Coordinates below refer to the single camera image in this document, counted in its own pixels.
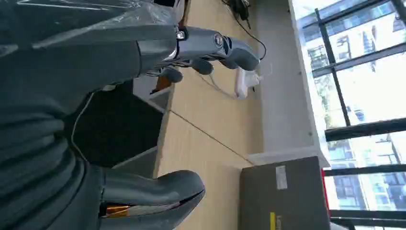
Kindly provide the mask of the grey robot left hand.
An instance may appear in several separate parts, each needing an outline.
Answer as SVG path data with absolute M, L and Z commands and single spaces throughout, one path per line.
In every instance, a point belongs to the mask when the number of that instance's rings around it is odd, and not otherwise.
M 255 70 L 259 58 L 213 30 L 171 25 L 101 30 L 67 46 L 0 60 L 0 227 L 3 230 L 173 230 L 199 204 L 198 174 L 156 179 L 91 165 L 63 134 L 88 93 L 181 63 L 218 60 Z

